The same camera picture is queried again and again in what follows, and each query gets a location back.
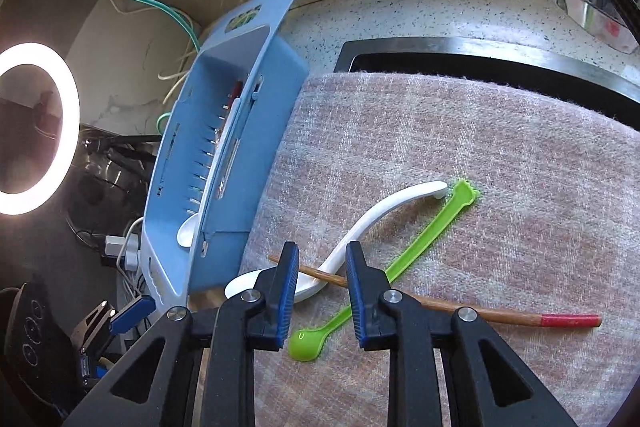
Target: red chopstick tip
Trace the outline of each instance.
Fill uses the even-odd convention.
[[[543,313],[540,326],[543,328],[598,328],[602,324],[600,315],[563,315]]]

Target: pink checkered cloth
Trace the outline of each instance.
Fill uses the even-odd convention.
[[[482,197],[396,282],[422,295],[532,312],[598,312],[596,330],[495,329],[578,425],[605,426],[640,373],[640,134],[544,96],[456,78],[336,73],[309,79],[262,195],[241,272],[285,241],[318,266],[392,192],[465,177]],[[363,240],[386,267],[441,206],[423,200]],[[348,303],[327,287],[291,331]],[[259,427],[386,425],[388,355],[351,323],[315,362],[256,352]]]

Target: stainless steel sink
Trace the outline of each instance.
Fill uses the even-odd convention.
[[[481,39],[404,37],[345,42],[338,71],[440,74],[538,92],[640,130],[640,87],[574,58]]]

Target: white cable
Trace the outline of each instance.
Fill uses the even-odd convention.
[[[117,274],[117,280],[120,281],[120,285],[122,286],[126,303],[130,303],[136,298],[136,296],[131,291],[131,288],[129,288],[129,285],[126,284],[126,279],[120,274],[120,272]]]
[[[403,190],[398,190],[398,192],[395,192],[382,201],[379,201],[359,220],[357,220],[356,224],[351,227],[351,230],[346,233],[346,235],[336,245],[332,253],[329,254],[329,257],[327,257],[324,263],[322,263],[319,270],[335,274],[344,263],[346,253],[345,249],[347,245],[351,241],[359,240],[367,230],[379,222],[379,220],[386,216],[386,214],[398,208],[398,206],[427,196],[433,196],[436,199],[440,199],[443,198],[446,193],[447,184],[445,182],[428,182],[414,185],[413,187],[407,187]],[[254,270],[233,279],[228,285],[226,285],[225,296],[230,298],[241,291],[253,288],[255,281],[258,279],[258,274],[261,271],[262,270]],[[326,282],[315,279],[315,277],[299,273],[294,302],[300,302],[304,299],[308,299],[310,296],[318,293],[325,285]]]
[[[35,122],[33,123],[33,128],[36,130],[36,132],[42,136],[44,136],[45,138],[49,138],[50,140],[55,140],[56,136],[54,134],[50,134],[46,131],[43,131],[40,127],[38,127]]]
[[[165,105],[168,101],[169,98],[171,98],[171,95],[175,92],[176,89],[178,89],[178,87],[180,86],[180,84],[182,83],[182,81],[187,78],[187,75],[189,74],[189,72],[185,73],[183,76],[181,76],[178,81],[173,85],[173,87],[171,89],[169,89],[169,92],[166,94],[166,97],[164,97],[164,100],[162,100],[162,105]]]
[[[141,12],[146,12],[149,10],[157,10],[158,8],[156,8],[155,6],[145,6],[143,8],[139,8],[136,10],[130,10],[130,11],[124,11],[121,10],[120,8],[118,8],[117,4],[115,3],[114,0],[109,0],[111,1],[111,5],[113,6],[113,9],[116,10],[116,12],[118,12],[120,15],[132,15],[133,13],[141,13]],[[182,10],[180,10],[179,8],[176,8],[175,6],[171,6],[171,8],[174,11],[177,11],[180,15],[182,15],[185,20],[189,23],[189,26],[191,26],[191,29],[194,29],[194,23],[193,23],[193,19],[188,15],[188,13],[183,12]]]
[[[171,80],[172,78],[178,78],[181,74],[185,74],[185,73],[189,73],[189,71],[191,70],[191,68],[189,68],[188,70],[184,70],[184,65],[187,62],[187,58],[191,57],[191,55],[197,53],[196,50],[191,50],[189,51],[189,48],[191,47],[191,41],[188,42],[187,44],[187,49],[184,52],[184,55],[181,55],[180,57],[175,59],[175,62],[177,62],[178,60],[181,60],[181,64],[180,64],[180,71],[178,71],[177,73],[173,73],[173,74],[161,74],[162,71],[160,71],[160,73],[158,73],[158,80]]]
[[[118,252],[118,257],[116,259],[116,270],[118,270],[120,275],[122,275],[122,278],[124,279],[124,282],[127,283],[127,287],[129,288],[129,294],[131,295],[131,298],[135,298],[135,294],[140,295],[140,290],[138,290],[138,288],[136,288],[135,282],[131,282],[129,280],[129,276],[127,275],[127,273],[120,267],[120,260],[121,260],[121,258],[123,256],[124,252],[127,250],[127,245],[129,244],[129,239],[131,237],[131,233],[133,232],[133,229],[137,225],[142,223],[143,219],[144,219],[144,216],[143,217],[139,217],[133,223],[131,223],[131,226],[129,227],[129,230],[127,230],[127,235],[125,235],[125,237],[124,237],[124,243],[120,247],[120,251]]]

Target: green plastic spoon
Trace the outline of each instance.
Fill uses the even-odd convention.
[[[402,252],[385,270],[389,282],[396,280],[411,264],[431,246],[438,236],[450,225],[456,216],[469,206],[480,195],[466,180],[460,180],[452,190],[452,195],[409,248]],[[302,329],[295,331],[289,339],[289,356],[299,362],[315,360],[322,351],[326,338],[337,330],[351,317],[351,307],[342,308],[324,326],[316,329]]]

